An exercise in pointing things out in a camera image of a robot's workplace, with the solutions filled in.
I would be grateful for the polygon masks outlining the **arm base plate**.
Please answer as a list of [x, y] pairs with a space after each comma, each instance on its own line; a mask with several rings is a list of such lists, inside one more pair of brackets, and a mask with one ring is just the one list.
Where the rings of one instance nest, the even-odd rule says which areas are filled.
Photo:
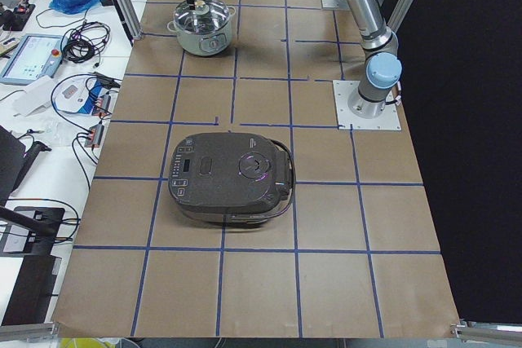
[[359, 81], [333, 81], [334, 102], [340, 130], [401, 131], [396, 104], [387, 104], [392, 93], [380, 103], [359, 95]]
[[347, 0], [321, 0], [321, 8], [324, 10], [343, 10], [349, 11], [350, 7]]

